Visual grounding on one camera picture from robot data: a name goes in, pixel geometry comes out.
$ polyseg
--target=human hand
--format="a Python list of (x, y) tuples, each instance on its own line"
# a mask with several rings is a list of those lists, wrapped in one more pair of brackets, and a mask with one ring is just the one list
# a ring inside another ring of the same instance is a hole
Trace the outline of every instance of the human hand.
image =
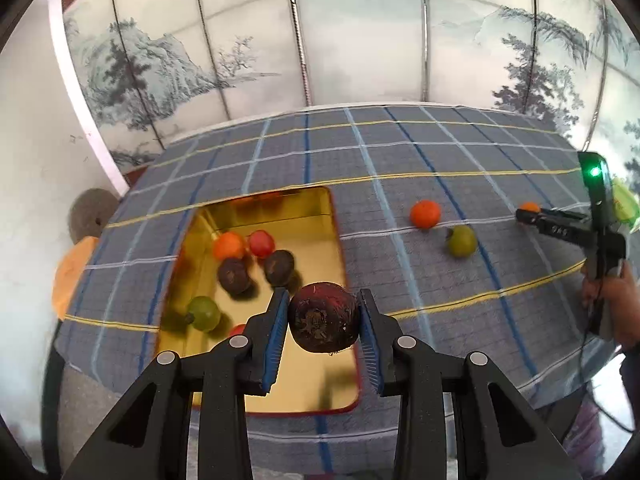
[(582, 304), (589, 306), (598, 297), (607, 301), (613, 323), (613, 337), (628, 350), (640, 342), (640, 291), (631, 269), (624, 261), (620, 277), (606, 276), (602, 280), (589, 280), (586, 266), (580, 270), (585, 276), (582, 280)]

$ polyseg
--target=gold tray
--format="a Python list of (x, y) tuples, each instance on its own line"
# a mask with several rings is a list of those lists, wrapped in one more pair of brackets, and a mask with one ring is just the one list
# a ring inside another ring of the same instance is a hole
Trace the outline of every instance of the gold tray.
[[(173, 350), (181, 357), (211, 350), (238, 324), (264, 312), (272, 289), (254, 258), (249, 275), (257, 287), (250, 300), (233, 300), (216, 279), (219, 262), (212, 242), (226, 231), (247, 237), (264, 229), (277, 249), (296, 259), (298, 286), (334, 282), (346, 287), (340, 240), (331, 193), (325, 187), (268, 192), (219, 202), (199, 209), (182, 244), (180, 262), (172, 277), (164, 306), (157, 352)], [(223, 313), (209, 333), (186, 326), (175, 331), (170, 322), (186, 313), (194, 296), (210, 296)], [(287, 330), (278, 378), (266, 397), (246, 396), (248, 413), (271, 415), (344, 412), (355, 407), (360, 394), (353, 348), (337, 354), (313, 354), (300, 348)], [(199, 405), (200, 394), (193, 399)]]

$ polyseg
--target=orange cushion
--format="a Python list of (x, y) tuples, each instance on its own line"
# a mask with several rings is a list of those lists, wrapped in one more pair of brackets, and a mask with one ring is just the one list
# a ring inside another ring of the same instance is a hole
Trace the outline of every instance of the orange cushion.
[(58, 264), (51, 293), (51, 303), (58, 319), (64, 319), (82, 271), (97, 244), (98, 238), (85, 236), (65, 254)]

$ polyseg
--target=dark red beet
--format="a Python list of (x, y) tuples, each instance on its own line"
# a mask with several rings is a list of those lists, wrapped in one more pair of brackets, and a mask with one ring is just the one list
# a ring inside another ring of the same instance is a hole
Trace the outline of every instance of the dark red beet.
[(218, 281), (230, 295), (239, 296), (252, 285), (244, 262), (238, 258), (226, 258), (218, 267)]
[(264, 261), (264, 277), (272, 286), (287, 286), (293, 277), (296, 261), (284, 249), (273, 251)]
[(355, 297), (335, 283), (305, 285), (291, 298), (287, 315), (293, 339), (307, 352), (339, 352), (360, 331)]

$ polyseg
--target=table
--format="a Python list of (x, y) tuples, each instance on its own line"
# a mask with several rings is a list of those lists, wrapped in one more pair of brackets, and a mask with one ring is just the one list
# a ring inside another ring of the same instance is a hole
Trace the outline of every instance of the table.
[[(322, 184), (332, 192), (352, 290), (370, 288), (381, 312), (439, 352), (485, 352), (534, 407), (544, 405), (578, 386), (582, 253), (517, 225), (513, 212), (526, 201), (587, 210), (577, 168), (575, 150), (552, 126), (467, 107), (325, 108), (185, 139), (146, 170), (107, 225), (56, 348), (122, 393), (154, 357), (162, 299), (196, 208)], [(408, 221), (423, 198), (442, 207), (429, 232)], [(444, 228), (460, 223), (476, 231), (479, 250), (453, 260)], [(632, 237), (632, 257), (639, 250)], [(590, 340), (585, 377), (611, 352)], [(252, 461), (308, 474), (390, 467), (398, 409), (399, 399), (377, 398), (365, 378), (350, 412), (249, 417)], [(198, 413), (191, 427), (197, 432)]]

